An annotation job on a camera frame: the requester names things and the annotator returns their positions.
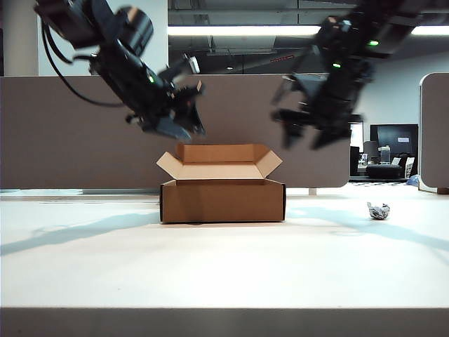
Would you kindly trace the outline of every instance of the cubicle partition wall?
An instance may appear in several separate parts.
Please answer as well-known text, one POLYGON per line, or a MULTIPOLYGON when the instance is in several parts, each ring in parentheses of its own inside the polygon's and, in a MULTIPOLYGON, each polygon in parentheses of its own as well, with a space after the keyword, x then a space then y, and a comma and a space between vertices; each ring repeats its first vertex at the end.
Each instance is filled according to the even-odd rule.
MULTIPOLYGON (((313 151, 316 131, 308 128, 304 139, 283 149, 281 125, 270 118, 280 75, 201 75, 186 83, 199 79, 206 85, 198 109, 207 136, 193 143, 263 143, 283 159, 270 178, 288 187, 348 181, 349 139, 313 151)), ((69 81, 89 97, 117 101, 99 77, 69 81)), ((1 188, 155 188, 170 179, 155 163, 176 140, 126 124, 126 108, 89 105, 56 77, 3 78, 0 85, 1 188)))
POLYGON ((429 187, 449 187, 449 73, 421 80, 420 174, 429 187))

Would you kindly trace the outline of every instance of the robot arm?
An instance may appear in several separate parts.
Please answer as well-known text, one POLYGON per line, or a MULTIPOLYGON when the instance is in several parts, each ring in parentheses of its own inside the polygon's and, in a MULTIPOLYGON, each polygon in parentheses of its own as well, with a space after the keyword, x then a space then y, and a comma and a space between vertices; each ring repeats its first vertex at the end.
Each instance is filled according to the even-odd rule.
POLYGON ((195 104, 202 92, 201 82, 192 88, 175 85, 179 75, 190 70, 199 72, 196 59, 184 56, 159 74, 151 71, 140 59, 153 35, 153 24, 145 13, 128 6, 114 14, 106 0, 36 2, 34 9, 42 19, 44 45, 48 49, 48 40, 65 62, 70 61, 58 53, 48 26, 75 49, 99 46, 95 55, 84 59, 90 62, 91 72, 99 74, 133 111, 127 122, 137 123, 144 132, 180 139, 189 140, 189 133, 204 134, 195 104))
POLYGON ((306 125, 320 130, 312 147, 318 149, 351 135, 350 123, 362 88, 373 80, 371 58, 387 58, 419 25, 420 11, 428 1, 362 0, 343 17, 327 18, 306 53, 295 64, 274 98, 278 104, 286 91, 301 91, 305 96, 300 110, 279 109, 273 115, 283 124, 285 146, 302 136, 306 125), (310 54, 318 55, 326 69, 323 77, 297 74, 310 54))

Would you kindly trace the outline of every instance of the ceiling light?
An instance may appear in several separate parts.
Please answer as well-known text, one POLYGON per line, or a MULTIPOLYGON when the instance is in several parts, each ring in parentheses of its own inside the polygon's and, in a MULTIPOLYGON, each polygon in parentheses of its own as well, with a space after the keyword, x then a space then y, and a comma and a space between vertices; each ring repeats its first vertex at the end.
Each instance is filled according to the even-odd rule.
POLYGON ((419 26, 412 31, 413 35, 449 35, 449 26, 419 26))
POLYGON ((178 37, 303 37, 315 35, 319 26, 168 26, 168 35, 178 37))

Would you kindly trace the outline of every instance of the black monitor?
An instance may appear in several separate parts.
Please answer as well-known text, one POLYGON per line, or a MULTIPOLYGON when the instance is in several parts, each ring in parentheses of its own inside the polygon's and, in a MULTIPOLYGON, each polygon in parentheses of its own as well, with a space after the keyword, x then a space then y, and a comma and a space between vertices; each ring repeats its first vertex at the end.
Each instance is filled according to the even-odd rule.
POLYGON ((390 146, 392 156, 397 156, 400 153, 417 155, 417 124, 371 125, 370 131, 370 139, 377 141, 380 147, 390 146))

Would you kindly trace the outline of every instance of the computer monitor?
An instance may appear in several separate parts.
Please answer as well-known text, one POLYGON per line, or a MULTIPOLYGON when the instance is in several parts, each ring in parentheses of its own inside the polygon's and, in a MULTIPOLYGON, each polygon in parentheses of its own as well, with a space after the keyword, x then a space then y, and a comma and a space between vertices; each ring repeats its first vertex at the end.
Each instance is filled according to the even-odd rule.
POLYGON ((417 154, 418 125, 417 124, 384 124, 371 125, 371 140, 379 146, 390 146, 391 155, 400 153, 417 154))
POLYGON ((363 153, 363 123, 351 124, 351 146, 357 146, 363 153))

